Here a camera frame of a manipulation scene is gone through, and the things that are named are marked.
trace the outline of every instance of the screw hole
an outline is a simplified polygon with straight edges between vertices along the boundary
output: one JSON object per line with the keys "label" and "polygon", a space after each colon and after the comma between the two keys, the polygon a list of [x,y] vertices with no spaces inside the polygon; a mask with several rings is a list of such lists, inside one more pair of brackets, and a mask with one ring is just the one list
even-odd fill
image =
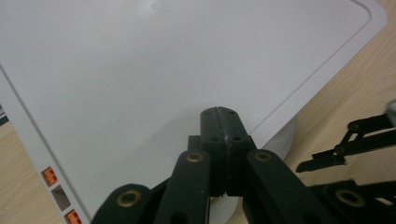
{"label": "screw hole", "polygon": [[349,129],[351,131],[357,131],[359,129],[359,125],[358,124],[351,124]]}
{"label": "screw hole", "polygon": [[137,204],[141,197],[142,194],[139,191],[135,189],[127,190],[117,198],[117,204],[121,207],[131,207]]}
{"label": "screw hole", "polygon": [[186,157],[187,161],[198,162],[204,159],[204,156],[198,152],[192,152]]}
{"label": "screw hole", "polygon": [[335,192],[335,196],[349,206],[363,207],[366,205],[363,197],[349,189],[339,189]]}
{"label": "screw hole", "polygon": [[343,154],[346,150],[343,147],[337,147],[335,149],[336,154]]}
{"label": "screw hole", "polygon": [[262,162],[268,162],[272,159],[272,156],[266,152],[258,152],[256,155],[254,155],[256,160],[262,161]]}
{"label": "screw hole", "polygon": [[172,224],[186,224],[189,218],[185,213],[174,213],[171,216]]}

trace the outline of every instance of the wooden table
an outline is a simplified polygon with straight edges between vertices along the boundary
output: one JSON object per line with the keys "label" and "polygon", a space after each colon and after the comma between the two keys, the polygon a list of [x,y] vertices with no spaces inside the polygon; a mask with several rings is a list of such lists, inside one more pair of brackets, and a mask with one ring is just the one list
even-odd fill
{"label": "wooden table", "polygon": [[[286,158],[295,170],[315,152],[335,146],[347,124],[384,112],[396,99],[396,1],[378,0],[387,26],[298,114],[299,128]],[[396,179],[396,150],[348,157],[347,166],[298,174],[307,186],[354,178],[358,184]],[[63,223],[13,127],[0,127],[0,223]],[[229,223],[247,223],[239,204]]]}

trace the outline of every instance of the white tray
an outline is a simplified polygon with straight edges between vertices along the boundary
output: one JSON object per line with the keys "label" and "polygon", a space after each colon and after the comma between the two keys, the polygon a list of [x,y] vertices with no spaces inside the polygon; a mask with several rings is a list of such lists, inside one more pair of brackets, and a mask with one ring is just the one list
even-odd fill
{"label": "white tray", "polygon": [[209,107],[263,146],[386,20],[371,0],[1,1],[0,101],[84,223],[167,178]]}

